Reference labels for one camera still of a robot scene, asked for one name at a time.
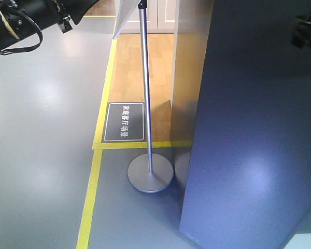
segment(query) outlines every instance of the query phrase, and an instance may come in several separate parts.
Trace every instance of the sign board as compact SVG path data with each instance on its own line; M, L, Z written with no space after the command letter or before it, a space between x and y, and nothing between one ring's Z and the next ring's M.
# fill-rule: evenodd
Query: sign board
M138 8L140 0L121 0L119 12L116 17L114 39L117 39L124 25L129 20L133 12Z
M144 127L142 102L109 103L103 142L144 141Z

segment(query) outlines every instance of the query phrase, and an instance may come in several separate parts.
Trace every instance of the black cable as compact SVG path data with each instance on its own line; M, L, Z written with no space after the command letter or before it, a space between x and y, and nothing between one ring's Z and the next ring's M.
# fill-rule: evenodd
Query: black cable
M0 54L3 56L7 56L7 55L12 54L12 53L25 53L25 52L31 52L31 51L37 49L40 46L40 44L43 42L43 34L42 34L39 26L37 25L37 23L35 23L34 20L32 20L23 11L18 12L16 10L13 10L12 8L8 8L8 11L15 14L15 15L19 15L19 16L25 18L32 25L32 27L35 29L35 31L39 37L39 43L36 45L30 46L30 47L24 47L24 48L8 48L8 49L0 51Z

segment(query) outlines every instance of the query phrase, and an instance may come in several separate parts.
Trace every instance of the gray floor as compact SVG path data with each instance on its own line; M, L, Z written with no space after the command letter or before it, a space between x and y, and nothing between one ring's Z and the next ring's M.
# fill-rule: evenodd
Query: gray floor
M55 25L0 56L0 249L76 247L113 27Z
M171 161L171 149L155 149ZM101 163L89 249L200 248L179 231L181 197L175 180L159 193L129 183L129 163L146 149L105 150Z

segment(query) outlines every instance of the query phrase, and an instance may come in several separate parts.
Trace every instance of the wooden floor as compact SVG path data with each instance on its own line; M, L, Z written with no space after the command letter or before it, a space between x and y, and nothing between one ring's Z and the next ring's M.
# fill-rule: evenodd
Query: wooden floor
M86 13L86 16L114 16L114 15L115 15L114 0L100 0Z
M152 140L170 141L173 34L149 34ZM144 101L139 34L118 39L109 102Z

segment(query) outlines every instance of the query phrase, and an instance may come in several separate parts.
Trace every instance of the black sign with white text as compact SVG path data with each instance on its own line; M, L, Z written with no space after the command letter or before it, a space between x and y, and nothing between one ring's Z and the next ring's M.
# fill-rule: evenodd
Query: black sign with white text
M144 141L144 104L109 103L103 142Z

